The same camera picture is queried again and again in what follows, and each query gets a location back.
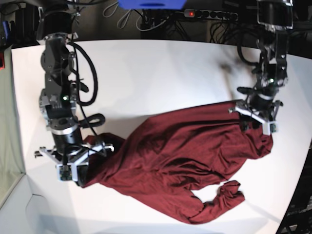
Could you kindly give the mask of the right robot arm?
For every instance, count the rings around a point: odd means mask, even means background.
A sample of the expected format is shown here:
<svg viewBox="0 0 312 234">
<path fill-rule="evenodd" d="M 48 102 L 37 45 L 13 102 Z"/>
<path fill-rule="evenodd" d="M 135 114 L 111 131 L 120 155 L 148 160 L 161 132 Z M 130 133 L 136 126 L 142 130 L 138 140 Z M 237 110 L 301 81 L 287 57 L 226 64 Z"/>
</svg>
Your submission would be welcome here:
<svg viewBox="0 0 312 234">
<path fill-rule="evenodd" d="M 76 115 L 77 108 L 90 106 L 98 94 L 95 66 L 86 52 L 74 42 L 72 30 L 74 20 L 85 3 L 79 0 L 37 0 L 34 5 L 39 9 L 37 39 L 45 44 L 40 59 L 45 72 L 45 86 L 39 97 L 39 109 L 55 143 L 52 149 L 40 147 L 34 156 L 51 159 L 59 181 L 73 181 L 82 187 L 89 156 L 106 156 L 107 150 L 114 150 L 113 145 L 104 143 L 97 134 L 93 135 L 90 143 L 81 134 L 82 129 L 94 130 L 103 125 L 104 115 L 94 114 L 83 119 Z M 80 100 L 80 93 L 89 89 L 79 76 L 78 53 L 86 59 L 93 77 L 93 94 L 87 102 Z"/>
</svg>

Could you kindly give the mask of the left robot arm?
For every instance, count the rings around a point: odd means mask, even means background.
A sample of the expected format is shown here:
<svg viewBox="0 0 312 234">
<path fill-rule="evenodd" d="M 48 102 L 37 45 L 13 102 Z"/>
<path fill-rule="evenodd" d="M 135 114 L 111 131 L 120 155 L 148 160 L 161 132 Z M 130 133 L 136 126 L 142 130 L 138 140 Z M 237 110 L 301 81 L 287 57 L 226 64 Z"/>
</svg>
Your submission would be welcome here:
<svg viewBox="0 0 312 234">
<path fill-rule="evenodd" d="M 237 47 L 241 60 L 254 66 L 256 83 L 253 87 L 237 88 L 246 98 L 237 101 L 229 112 L 237 112 L 245 119 L 242 130 L 246 130 L 247 122 L 253 120 L 262 127 L 263 134 L 269 136 L 277 132 L 276 116 L 279 107 L 283 106 L 281 101 L 274 98 L 288 82 L 288 32 L 293 29 L 293 1 L 257 1 L 257 22 L 265 29 L 257 41 L 261 51 L 259 62 L 245 60 L 242 47 Z"/>
</svg>

